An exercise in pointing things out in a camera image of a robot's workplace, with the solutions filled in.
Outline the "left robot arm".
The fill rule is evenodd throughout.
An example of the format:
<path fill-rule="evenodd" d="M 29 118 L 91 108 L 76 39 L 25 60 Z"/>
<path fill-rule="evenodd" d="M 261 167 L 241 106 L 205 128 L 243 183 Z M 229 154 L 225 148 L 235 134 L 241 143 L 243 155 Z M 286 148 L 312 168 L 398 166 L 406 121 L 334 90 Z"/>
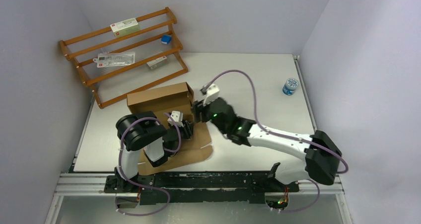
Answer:
<path fill-rule="evenodd" d="M 168 116 L 169 128 L 165 128 L 152 111 L 126 115 L 116 123 L 121 142 L 119 164 L 115 167 L 115 190 L 131 192 L 137 187 L 138 162 L 143 151 L 148 162 L 158 167 L 168 161 L 180 149 L 183 140 L 194 134 L 194 123 L 183 118 L 180 111 Z"/>

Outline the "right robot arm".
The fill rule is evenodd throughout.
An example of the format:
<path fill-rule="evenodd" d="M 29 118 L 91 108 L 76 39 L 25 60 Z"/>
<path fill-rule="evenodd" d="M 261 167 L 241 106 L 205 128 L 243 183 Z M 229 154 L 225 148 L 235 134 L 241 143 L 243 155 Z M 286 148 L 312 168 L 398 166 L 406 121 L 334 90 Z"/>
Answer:
<path fill-rule="evenodd" d="M 237 145 L 272 149 L 295 157 L 295 162 L 273 164 L 268 175 L 268 186 L 273 191 L 305 179 L 322 185 L 335 182 L 342 153 L 323 131 L 293 134 L 264 127 L 255 120 L 238 116 L 223 98 L 209 104 L 194 101 L 192 113 L 195 122 L 211 122 L 226 139 Z"/>

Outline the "brown cardboard box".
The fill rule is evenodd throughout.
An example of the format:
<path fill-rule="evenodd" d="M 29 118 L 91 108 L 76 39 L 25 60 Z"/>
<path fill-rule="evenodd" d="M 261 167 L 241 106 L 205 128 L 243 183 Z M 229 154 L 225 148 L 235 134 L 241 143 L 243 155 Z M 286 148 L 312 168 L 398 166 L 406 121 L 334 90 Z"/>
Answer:
<path fill-rule="evenodd" d="M 152 161 L 142 151 L 138 171 L 152 175 L 208 159 L 213 153 L 211 136 L 205 123 L 194 120 L 192 105 L 194 91 L 186 83 L 153 88 L 127 95 L 127 106 L 133 114 L 151 111 L 167 128 L 165 155 Z"/>

